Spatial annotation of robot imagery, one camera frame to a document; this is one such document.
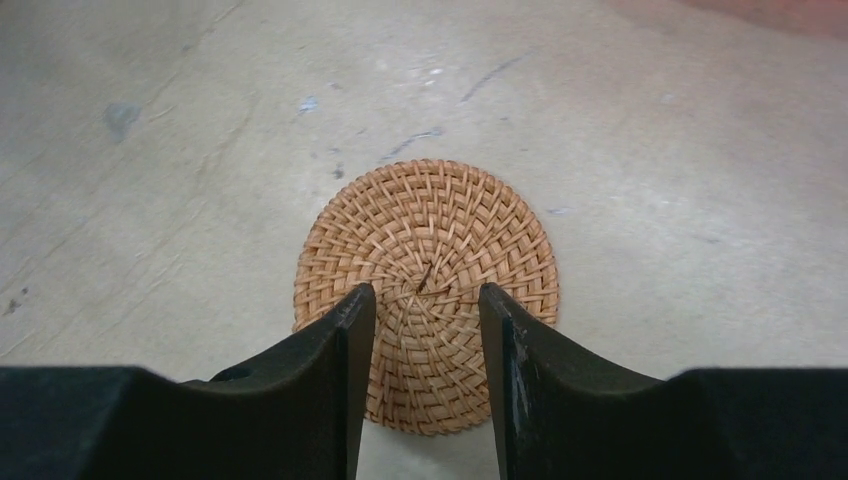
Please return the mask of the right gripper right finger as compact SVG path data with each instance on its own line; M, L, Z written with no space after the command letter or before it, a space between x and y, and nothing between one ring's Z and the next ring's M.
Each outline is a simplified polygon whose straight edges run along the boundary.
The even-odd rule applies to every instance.
M658 380L542 323L494 283L479 312L504 479L843 479L843 368Z

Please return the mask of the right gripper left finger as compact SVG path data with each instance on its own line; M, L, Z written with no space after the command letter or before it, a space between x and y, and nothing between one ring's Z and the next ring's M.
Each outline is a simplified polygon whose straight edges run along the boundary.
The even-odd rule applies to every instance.
M207 381L135 366L5 367L5 479L352 479L376 323L371 285Z

